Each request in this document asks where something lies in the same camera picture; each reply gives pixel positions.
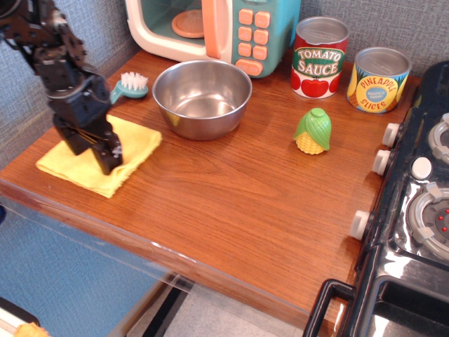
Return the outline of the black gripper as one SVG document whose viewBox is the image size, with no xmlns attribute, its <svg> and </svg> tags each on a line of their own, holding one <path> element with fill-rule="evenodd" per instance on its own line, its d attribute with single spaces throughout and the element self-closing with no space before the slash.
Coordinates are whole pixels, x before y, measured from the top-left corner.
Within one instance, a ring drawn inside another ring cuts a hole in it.
<svg viewBox="0 0 449 337">
<path fill-rule="evenodd" d="M 106 176 L 122 165 L 120 140 L 106 119 L 112 104 L 102 77 L 90 75 L 76 88 L 53 93 L 49 106 L 57 132 L 75 155 L 91 148 Z"/>
</svg>

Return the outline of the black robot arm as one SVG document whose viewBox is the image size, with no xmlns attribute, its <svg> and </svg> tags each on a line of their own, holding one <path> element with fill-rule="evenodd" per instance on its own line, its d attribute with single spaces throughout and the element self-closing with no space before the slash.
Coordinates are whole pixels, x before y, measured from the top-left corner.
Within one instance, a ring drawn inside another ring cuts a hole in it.
<svg viewBox="0 0 449 337">
<path fill-rule="evenodd" d="M 83 41 L 54 2 L 2 1 L 1 40 L 41 78 L 53 124 L 73 154 L 92 150 L 105 175 L 120 166 L 121 142 L 107 121 L 107 83 L 86 63 Z"/>
</svg>

